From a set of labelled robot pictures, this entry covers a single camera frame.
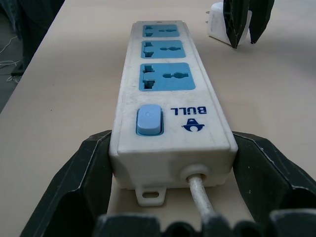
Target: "blue rocker switch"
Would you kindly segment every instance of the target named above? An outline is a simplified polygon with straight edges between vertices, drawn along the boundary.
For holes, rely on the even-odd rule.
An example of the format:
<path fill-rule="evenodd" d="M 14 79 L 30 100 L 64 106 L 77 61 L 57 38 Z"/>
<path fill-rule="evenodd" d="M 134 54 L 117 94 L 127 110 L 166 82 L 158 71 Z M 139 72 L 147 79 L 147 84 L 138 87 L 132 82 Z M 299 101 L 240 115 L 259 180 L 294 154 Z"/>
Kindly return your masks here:
<path fill-rule="evenodd" d="M 162 109 L 159 105 L 143 105 L 137 114 L 136 133 L 145 136 L 162 134 Z"/>

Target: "beige table surface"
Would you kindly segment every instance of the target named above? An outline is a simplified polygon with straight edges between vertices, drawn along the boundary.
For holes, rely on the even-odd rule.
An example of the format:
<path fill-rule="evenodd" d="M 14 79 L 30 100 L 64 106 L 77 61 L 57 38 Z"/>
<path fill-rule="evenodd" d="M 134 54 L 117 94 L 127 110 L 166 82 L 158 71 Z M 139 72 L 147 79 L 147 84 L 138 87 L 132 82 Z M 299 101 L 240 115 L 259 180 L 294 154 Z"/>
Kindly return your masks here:
<path fill-rule="evenodd" d="M 54 174 L 89 135 L 112 128 L 132 23 L 182 20 L 232 130 L 270 139 L 316 179 L 316 2 L 276 0 L 258 43 L 238 50 L 206 34 L 212 0 L 66 0 L 0 114 L 0 236 L 18 236 Z M 207 189 L 231 224 L 251 219 L 234 175 Z M 109 213 L 153 213 L 165 229 L 200 228 L 188 189 L 141 208 L 113 184 Z"/>

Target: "electrical outlet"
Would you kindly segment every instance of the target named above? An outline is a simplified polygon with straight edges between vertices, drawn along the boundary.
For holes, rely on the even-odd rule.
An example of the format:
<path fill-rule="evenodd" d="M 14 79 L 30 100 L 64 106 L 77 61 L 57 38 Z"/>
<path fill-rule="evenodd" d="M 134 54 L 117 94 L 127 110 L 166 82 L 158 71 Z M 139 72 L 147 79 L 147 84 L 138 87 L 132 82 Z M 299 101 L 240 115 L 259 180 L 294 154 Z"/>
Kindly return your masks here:
<path fill-rule="evenodd" d="M 141 91 L 193 90 L 195 87 L 187 63 L 153 63 L 140 66 Z"/>
<path fill-rule="evenodd" d="M 153 40 L 142 42 L 142 58 L 185 58 L 180 40 Z"/>
<path fill-rule="evenodd" d="M 143 37 L 179 37 L 176 25 L 145 25 Z"/>

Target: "power strip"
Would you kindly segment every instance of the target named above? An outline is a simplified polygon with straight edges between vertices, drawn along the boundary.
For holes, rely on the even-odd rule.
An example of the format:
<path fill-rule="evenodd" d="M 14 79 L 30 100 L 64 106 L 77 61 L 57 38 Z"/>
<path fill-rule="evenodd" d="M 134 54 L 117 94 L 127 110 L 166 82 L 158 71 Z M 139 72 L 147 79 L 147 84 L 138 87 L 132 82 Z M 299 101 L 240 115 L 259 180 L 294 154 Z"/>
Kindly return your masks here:
<path fill-rule="evenodd" d="M 142 206 L 162 205 L 166 188 L 188 187 L 190 175 L 223 184 L 236 152 L 187 25 L 134 23 L 110 143 L 118 184 Z"/>

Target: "power cord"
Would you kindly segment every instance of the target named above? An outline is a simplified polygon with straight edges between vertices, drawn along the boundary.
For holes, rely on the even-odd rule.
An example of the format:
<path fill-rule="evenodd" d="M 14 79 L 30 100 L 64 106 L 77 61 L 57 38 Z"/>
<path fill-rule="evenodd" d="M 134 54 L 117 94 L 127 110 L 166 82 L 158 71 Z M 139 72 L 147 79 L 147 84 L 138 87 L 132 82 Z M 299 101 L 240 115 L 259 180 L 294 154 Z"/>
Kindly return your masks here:
<path fill-rule="evenodd" d="M 211 202 L 205 192 L 202 176 L 200 174 L 193 174 L 187 178 L 190 185 L 193 200 L 197 209 L 202 217 L 202 220 L 207 219 L 209 216 L 216 215 Z"/>
<path fill-rule="evenodd" d="M 3 50 L 0 51 L 0 53 L 2 53 L 11 44 L 12 40 L 15 38 L 18 38 L 18 37 L 16 36 L 16 37 L 13 37 L 12 39 L 10 39 L 10 42 L 3 48 Z"/>
<path fill-rule="evenodd" d="M 0 66 L 9 66 L 9 65 L 12 65 L 12 64 L 15 64 L 15 66 L 16 66 L 16 64 L 17 64 L 18 62 L 20 62 L 20 60 L 18 60 L 18 61 L 11 61 L 11 60 L 1 61 L 1 62 L 0 62 Z"/>
<path fill-rule="evenodd" d="M 19 83 L 20 82 L 20 79 L 21 77 L 17 76 L 17 77 L 14 77 L 14 76 L 10 76 L 6 81 L 9 82 L 9 81 L 14 81 L 15 83 Z"/>

